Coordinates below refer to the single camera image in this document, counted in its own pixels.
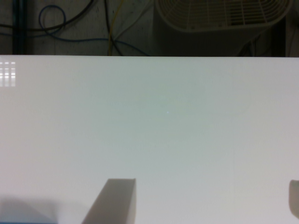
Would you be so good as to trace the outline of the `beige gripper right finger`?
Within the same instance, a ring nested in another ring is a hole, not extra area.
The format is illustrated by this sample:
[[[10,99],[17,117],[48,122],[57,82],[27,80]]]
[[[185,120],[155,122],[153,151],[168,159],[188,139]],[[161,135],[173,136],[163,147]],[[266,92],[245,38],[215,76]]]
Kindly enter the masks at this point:
[[[299,218],[299,181],[292,180],[289,185],[289,207],[291,213]]]

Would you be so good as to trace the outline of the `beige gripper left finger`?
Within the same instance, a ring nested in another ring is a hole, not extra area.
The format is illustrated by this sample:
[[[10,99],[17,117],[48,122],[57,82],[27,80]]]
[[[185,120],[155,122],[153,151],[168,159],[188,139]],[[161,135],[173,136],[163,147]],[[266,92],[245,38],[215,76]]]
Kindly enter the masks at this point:
[[[135,224],[136,180],[109,179],[81,224]]]

